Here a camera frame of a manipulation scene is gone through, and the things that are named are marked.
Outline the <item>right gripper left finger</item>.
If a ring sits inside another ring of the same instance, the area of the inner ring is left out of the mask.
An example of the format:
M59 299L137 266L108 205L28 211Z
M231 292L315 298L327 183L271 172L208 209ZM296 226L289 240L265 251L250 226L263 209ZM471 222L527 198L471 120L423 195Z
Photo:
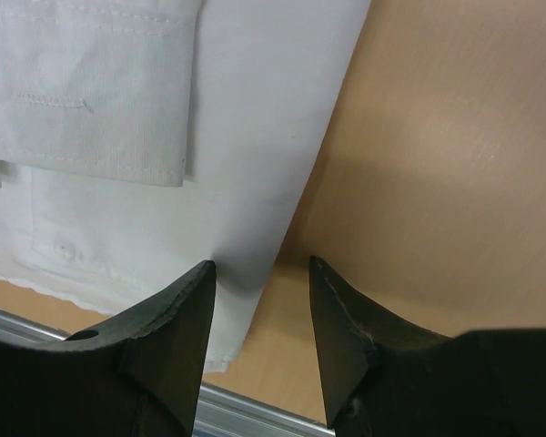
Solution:
M188 436L216 266L65 340L0 340L0 436Z

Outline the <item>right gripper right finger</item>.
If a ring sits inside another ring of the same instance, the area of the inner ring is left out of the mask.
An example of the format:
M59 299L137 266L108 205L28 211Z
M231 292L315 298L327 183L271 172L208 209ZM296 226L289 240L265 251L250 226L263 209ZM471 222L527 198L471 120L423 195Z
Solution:
M309 299L338 436L546 436L546 329L447 337L350 286L319 257Z

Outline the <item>white long sleeve shirt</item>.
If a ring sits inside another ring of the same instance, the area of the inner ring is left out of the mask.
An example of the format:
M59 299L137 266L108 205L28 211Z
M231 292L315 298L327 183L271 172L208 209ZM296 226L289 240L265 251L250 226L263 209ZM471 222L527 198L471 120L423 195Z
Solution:
M0 1L0 279L105 314L217 263L238 355L366 1Z

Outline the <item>aluminium mounting rail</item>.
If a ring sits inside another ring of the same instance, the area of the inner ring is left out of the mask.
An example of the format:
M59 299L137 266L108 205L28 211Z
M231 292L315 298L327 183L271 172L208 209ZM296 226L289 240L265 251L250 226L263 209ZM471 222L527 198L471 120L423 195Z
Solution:
M0 310L0 340L29 345L64 340L67 332ZM193 434L195 436L332 436L324 424L263 402L202 384Z

